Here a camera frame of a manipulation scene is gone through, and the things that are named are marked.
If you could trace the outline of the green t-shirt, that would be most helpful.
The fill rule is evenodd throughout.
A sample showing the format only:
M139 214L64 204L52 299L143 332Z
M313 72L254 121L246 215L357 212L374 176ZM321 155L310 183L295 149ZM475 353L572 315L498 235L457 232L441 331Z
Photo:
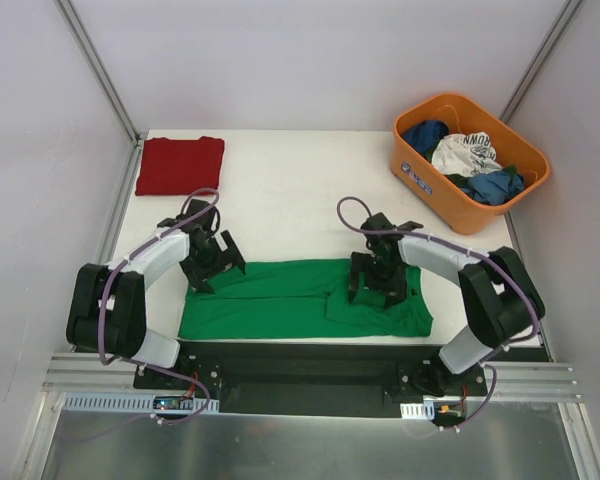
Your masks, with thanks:
M250 262L210 281L212 294L185 296L178 331L184 340L421 338L433 316L421 293L421 273L406 272L407 299L388 309L362 289L348 300L347 259Z

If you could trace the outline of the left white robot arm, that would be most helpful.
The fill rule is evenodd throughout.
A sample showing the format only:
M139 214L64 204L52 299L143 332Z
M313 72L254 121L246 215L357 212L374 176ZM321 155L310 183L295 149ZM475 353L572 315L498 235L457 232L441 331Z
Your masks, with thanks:
M67 341L109 364L129 360L157 366L168 388L184 387L190 363L180 342L148 327L146 292L173 267L196 293L212 294L210 280L246 262L229 231L220 229L214 202L188 198L174 217L130 253L104 265L87 263L77 273L66 326Z

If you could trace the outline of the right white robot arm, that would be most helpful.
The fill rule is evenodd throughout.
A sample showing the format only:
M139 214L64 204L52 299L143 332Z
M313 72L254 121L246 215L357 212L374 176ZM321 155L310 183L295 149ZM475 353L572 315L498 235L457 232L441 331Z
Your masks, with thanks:
M369 252L351 254L349 299L364 287L381 294L386 309L403 303L409 267L432 272L460 289L467 325L408 374L412 388L442 397L461 388L480 361L536 327L545 307L513 249L480 252L421 233L421 228L412 221L393 225L382 213L368 217L359 230Z

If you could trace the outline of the folded red t-shirt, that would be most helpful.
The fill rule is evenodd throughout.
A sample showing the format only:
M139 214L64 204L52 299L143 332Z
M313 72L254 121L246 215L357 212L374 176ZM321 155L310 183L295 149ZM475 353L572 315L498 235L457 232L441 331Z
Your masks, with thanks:
M144 142L136 196L182 196L201 188L217 190L225 141L202 136Z

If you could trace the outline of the dark blue t-shirt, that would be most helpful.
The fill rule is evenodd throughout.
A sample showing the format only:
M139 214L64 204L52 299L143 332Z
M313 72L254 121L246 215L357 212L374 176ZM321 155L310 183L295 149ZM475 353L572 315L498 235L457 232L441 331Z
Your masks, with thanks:
M425 120L410 127L400 137L416 152L424 155L434 150L449 132L449 127L443 121Z

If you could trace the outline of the white printed t-shirt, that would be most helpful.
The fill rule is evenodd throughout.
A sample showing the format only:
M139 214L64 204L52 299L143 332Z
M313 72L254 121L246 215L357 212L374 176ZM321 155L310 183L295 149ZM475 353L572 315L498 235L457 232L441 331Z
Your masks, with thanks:
M486 132L445 136L433 151L431 164L445 176L473 177L502 169Z

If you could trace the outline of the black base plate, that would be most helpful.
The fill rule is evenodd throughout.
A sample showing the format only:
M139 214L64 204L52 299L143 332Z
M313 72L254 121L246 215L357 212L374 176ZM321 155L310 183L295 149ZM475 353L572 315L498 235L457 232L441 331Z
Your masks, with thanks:
M435 345L186 341L175 370L196 375L221 412L396 418L424 396L411 377Z

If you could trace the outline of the aluminium frame rail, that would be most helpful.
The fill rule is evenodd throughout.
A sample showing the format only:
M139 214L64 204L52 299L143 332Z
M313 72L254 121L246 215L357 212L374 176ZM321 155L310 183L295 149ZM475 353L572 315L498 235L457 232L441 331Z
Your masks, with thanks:
M487 385L496 381L494 399L500 402L581 403L584 394L567 364L494 362L485 373ZM101 364L91 353L56 353L42 383L44 392L129 393L136 368L128 363Z

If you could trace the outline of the left aluminium post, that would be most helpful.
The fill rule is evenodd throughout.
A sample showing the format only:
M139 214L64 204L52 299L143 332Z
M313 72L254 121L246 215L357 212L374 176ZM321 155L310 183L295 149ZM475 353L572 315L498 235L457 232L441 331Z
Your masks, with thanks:
M143 140L141 132L135 126L125 107L122 97L115 87L74 2L71 0L55 0L54 4L126 137L133 145L139 144Z

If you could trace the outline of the aluminium post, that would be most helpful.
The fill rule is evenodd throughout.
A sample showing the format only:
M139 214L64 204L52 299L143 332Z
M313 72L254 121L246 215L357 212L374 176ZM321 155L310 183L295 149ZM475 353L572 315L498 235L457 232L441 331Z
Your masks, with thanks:
M125 107L122 97L115 87L74 2L71 0L55 0L54 4L126 137L133 145L139 144L143 140L141 132L135 126Z
M555 53L570 25L585 5L585 0L567 0L561 6L529 64L505 103L499 120L508 124L520 108L543 68Z

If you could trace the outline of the right aluminium post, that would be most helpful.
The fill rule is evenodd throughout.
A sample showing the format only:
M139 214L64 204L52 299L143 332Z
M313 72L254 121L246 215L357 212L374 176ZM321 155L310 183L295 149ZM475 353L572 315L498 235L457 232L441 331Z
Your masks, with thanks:
M505 103L499 120L508 124L520 108L543 68L555 53L570 25L585 5L585 0L567 0L561 6L529 64Z

